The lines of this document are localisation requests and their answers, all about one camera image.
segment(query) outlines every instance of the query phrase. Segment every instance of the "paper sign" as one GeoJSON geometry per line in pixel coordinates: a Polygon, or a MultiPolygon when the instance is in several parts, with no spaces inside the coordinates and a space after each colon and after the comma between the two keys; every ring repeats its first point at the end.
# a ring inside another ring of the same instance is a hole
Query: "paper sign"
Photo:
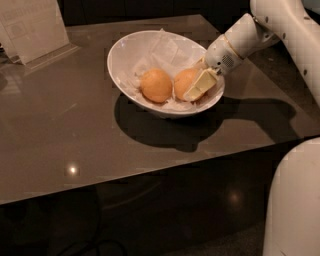
{"type": "Polygon", "coordinates": [[[69,44],[56,0],[0,0],[0,42],[13,61],[27,64],[69,44]]]}

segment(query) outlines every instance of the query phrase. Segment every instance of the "white bowl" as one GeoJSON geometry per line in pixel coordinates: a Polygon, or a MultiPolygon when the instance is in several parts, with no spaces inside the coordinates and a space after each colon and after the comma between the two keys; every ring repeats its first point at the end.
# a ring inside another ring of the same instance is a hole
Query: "white bowl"
{"type": "Polygon", "coordinates": [[[205,52],[201,45],[174,33],[141,31],[125,36],[113,45],[108,54],[108,70],[120,91],[141,108],[161,118],[187,117],[205,111],[219,101],[224,92],[223,77],[197,103],[176,101],[173,96],[164,104],[156,104],[142,96],[138,76],[149,68],[158,67],[173,79],[205,52]]]}

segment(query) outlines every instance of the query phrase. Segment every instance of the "round bread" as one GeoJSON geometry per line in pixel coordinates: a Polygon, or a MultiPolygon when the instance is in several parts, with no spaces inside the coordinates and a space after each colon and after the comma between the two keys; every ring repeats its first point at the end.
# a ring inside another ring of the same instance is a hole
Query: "round bread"
{"type": "Polygon", "coordinates": [[[174,94],[179,100],[185,101],[183,98],[184,93],[190,88],[192,81],[194,80],[198,69],[188,68],[180,71],[174,78],[174,94]]]}
{"type": "Polygon", "coordinates": [[[147,99],[163,103],[172,95],[172,82],[164,70],[152,68],[141,76],[140,89],[147,99]]]}

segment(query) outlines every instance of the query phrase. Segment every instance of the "table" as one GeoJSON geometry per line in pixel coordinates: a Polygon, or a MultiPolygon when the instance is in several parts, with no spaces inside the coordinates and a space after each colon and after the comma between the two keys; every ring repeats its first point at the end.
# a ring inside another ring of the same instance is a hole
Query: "table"
{"type": "Polygon", "coordinates": [[[252,62],[226,77],[219,103],[159,119],[129,102],[106,67],[111,46],[165,29],[208,47],[202,16],[68,27],[78,50],[29,72],[0,63],[0,204],[320,134],[319,123],[252,62]]]}

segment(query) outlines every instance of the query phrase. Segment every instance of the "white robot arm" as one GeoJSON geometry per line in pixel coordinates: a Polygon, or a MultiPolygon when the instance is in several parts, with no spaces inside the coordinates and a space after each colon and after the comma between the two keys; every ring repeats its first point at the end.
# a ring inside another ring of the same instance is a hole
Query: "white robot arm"
{"type": "Polygon", "coordinates": [[[320,106],[320,26],[301,0],[251,0],[245,14],[208,48],[205,62],[226,75],[253,52],[282,40],[320,106]]]}
{"type": "MultiPolygon", "coordinates": [[[[301,0],[251,0],[250,5],[254,16],[244,15],[209,46],[206,65],[226,75],[254,51],[282,40],[320,106],[320,26],[301,0]]],[[[320,138],[292,149],[279,164],[263,256],[320,255],[319,156],[320,138]]]]}

